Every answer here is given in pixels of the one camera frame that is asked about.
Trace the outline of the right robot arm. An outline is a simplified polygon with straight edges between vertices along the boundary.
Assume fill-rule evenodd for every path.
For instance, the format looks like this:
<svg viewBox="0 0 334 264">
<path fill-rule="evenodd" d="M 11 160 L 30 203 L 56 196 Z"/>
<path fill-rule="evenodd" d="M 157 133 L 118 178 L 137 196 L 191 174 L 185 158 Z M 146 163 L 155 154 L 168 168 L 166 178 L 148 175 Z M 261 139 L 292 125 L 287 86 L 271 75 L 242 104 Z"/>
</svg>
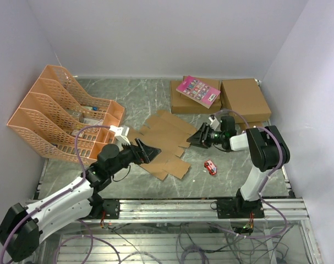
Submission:
<svg viewBox="0 0 334 264">
<path fill-rule="evenodd" d="M 233 204 L 234 213 L 238 217 L 246 217 L 253 210 L 251 202 L 260 200 L 268 178 L 289 162 L 289 148 L 274 125 L 255 126 L 238 134 L 233 116 L 223 115 L 218 121 L 211 115 L 210 121 L 210 124 L 204 122 L 187 142 L 204 149 L 221 145 L 223 152 L 249 151 L 252 168 L 246 182 L 239 189 L 241 199 Z M 217 122 L 220 123 L 219 131 L 214 126 Z"/>
</svg>

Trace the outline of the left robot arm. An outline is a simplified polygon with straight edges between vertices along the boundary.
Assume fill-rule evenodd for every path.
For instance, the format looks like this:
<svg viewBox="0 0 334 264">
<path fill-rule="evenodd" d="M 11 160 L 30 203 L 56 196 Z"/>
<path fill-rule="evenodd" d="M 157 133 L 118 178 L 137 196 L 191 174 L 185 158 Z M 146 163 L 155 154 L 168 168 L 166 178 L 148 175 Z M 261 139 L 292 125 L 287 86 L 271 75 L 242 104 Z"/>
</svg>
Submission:
<svg viewBox="0 0 334 264">
<path fill-rule="evenodd" d="M 112 177 L 132 163 L 148 164 L 160 153 L 161 149 L 145 145 L 140 139 L 122 147 L 107 144 L 96 162 L 67 186 L 26 206 L 16 203 L 10 207 L 0 225 L 0 260 L 8 254 L 11 261 L 20 262 L 69 223 L 99 217 L 104 204 L 99 192 L 112 182 Z"/>
</svg>

